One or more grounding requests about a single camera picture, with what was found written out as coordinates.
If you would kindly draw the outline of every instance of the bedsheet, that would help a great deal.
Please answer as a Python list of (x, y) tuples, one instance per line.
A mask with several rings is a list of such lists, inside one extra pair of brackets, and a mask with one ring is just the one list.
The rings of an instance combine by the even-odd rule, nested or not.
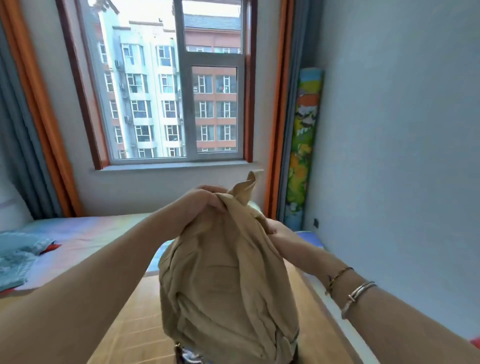
[(55, 239), (58, 249), (41, 255), (28, 272), (27, 282), (15, 291), (43, 286), (112, 242), (149, 214), (52, 218), (34, 221), (18, 231)]

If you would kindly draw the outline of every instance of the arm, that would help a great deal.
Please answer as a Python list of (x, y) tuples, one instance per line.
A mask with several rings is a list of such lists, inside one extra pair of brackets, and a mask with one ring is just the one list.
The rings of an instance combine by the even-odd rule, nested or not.
[[(296, 267), (315, 275), (325, 287), (329, 284), (328, 276), (334, 277), (347, 267), (280, 222), (269, 220), (269, 226), (274, 231), (270, 239), (279, 253)], [(348, 295), (366, 281), (355, 271), (347, 271), (335, 281), (333, 300), (343, 308)], [(378, 287), (369, 288), (350, 307), (347, 319), (381, 363), (480, 363), (480, 350), (468, 341)]]
[(0, 313), (0, 358), (11, 364), (85, 364), (160, 245), (206, 206), (225, 207), (204, 186), (158, 210), (112, 243)]

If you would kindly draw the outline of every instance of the wall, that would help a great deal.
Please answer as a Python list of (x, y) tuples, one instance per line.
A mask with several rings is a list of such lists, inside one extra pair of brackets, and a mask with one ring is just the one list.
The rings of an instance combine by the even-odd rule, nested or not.
[[(229, 187), (243, 180), (250, 169), (267, 167), (276, 77), (279, 1), (262, 0), (258, 4), (253, 145), (255, 163), (242, 166), (121, 172), (93, 170), (55, 0), (22, 0), (21, 3), (48, 93), (59, 120), (80, 198), (88, 214), (152, 211), (199, 184)], [(261, 206), (264, 191), (265, 183), (262, 181), (255, 193), (255, 201)]]
[(325, 1), (305, 220), (466, 338), (480, 335), (478, 19), (476, 0)]

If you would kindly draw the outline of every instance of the folded cloth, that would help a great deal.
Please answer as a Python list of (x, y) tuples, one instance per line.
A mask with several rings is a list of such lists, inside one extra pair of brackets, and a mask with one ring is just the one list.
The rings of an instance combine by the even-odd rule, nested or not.
[(265, 217), (247, 205), (257, 172), (207, 207), (159, 263), (165, 333), (213, 363), (287, 364), (299, 322)]

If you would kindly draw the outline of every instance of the gold bracelet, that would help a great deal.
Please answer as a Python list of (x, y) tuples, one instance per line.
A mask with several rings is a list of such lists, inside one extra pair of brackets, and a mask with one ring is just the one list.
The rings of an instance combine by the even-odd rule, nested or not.
[(352, 267), (346, 267), (346, 268), (343, 268), (335, 277), (331, 278), (330, 276), (328, 276), (328, 278), (330, 279), (330, 284), (328, 285), (328, 288), (325, 291), (326, 295), (332, 294), (332, 288), (333, 288), (333, 284), (335, 283), (335, 280), (338, 279), (338, 277), (340, 277), (342, 274), (344, 274), (346, 271), (350, 269), (354, 270)]
[(353, 303), (357, 302), (358, 298), (362, 293), (364, 293), (368, 288), (376, 286), (375, 282), (370, 281), (363, 283), (360, 287), (356, 288), (351, 294), (348, 295), (348, 301), (345, 304), (345, 307), (342, 309), (342, 319), (345, 320), (348, 309), (352, 306)]

